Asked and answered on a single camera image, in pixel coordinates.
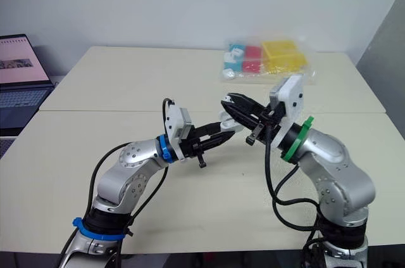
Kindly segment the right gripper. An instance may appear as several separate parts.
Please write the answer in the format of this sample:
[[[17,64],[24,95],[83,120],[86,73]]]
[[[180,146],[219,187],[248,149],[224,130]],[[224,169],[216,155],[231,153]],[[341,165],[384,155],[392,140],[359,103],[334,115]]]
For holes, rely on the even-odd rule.
[[[246,143],[252,146],[255,141],[270,145],[280,123],[286,114],[285,104],[279,102],[274,108],[271,104],[263,106],[252,98],[240,93],[228,93],[230,102],[222,100],[224,110],[239,124],[251,130],[246,137]]]

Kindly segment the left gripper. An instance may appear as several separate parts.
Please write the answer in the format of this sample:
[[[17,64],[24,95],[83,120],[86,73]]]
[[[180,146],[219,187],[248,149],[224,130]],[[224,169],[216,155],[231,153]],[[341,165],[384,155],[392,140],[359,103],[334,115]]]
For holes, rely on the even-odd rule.
[[[213,122],[197,128],[194,125],[186,125],[181,130],[178,142],[181,151],[179,160],[182,162],[187,158],[197,157],[199,167],[205,168],[206,162],[203,153],[222,145],[235,134],[235,131],[221,132],[220,125],[221,122]],[[209,138],[201,141],[204,136],[209,136]]]

